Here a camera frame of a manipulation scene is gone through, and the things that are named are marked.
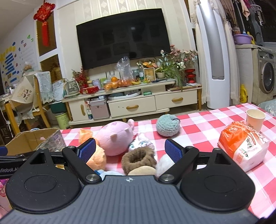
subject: pink pig plush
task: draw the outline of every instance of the pink pig plush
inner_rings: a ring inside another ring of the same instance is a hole
[[[128,146],[133,141],[134,120],[129,119],[127,123],[114,121],[104,126],[96,134],[107,156],[117,156],[128,150]]]

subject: yellow detergent bottle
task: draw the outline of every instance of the yellow detergent bottle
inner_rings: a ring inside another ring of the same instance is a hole
[[[241,84],[241,87],[240,87],[240,102],[241,103],[247,102],[247,91],[244,84]]]
[[[255,45],[254,37],[253,37],[249,32],[247,32],[247,35],[252,37],[251,44],[254,44],[254,45]]]

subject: white tv cabinet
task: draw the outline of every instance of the white tv cabinet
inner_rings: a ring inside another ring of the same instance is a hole
[[[65,98],[62,100],[66,103],[69,114],[69,125],[88,124],[93,122],[111,121],[115,119],[143,116],[156,113],[168,113],[170,108],[190,104],[198,104],[201,110],[201,91],[202,86],[195,87],[184,86],[183,91],[166,91],[166,85],[174,84],[175,79],[168,79],[157,83],[142,83],[136,86],[118,88],[111,91],[100,90],[95,94],[78,95],[76,97]],[[141,89],[142,95],[120,100],[108,100],[108,106],[111,116],[103,119],[89,120],[84,100],[112,93],[124,92],[129,90]],[[143,92],[151,91],[152,95],[144,96]]]

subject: brown fuzzy fabric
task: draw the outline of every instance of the brown fuzzy fabric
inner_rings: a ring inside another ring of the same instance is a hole
[[[141,167],[151,166],[155,168],[156,160],[154,159],[154,151],[150,147],[140,147],[129,151],[122,157],[122,168],[127,175],[130,171]]]

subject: washing machine door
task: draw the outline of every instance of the washing machine door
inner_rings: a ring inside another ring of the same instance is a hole
[[[262,68],[262,87],[266,93],[270,93],[274,88],[274,67],[271,62],[265,62]]]

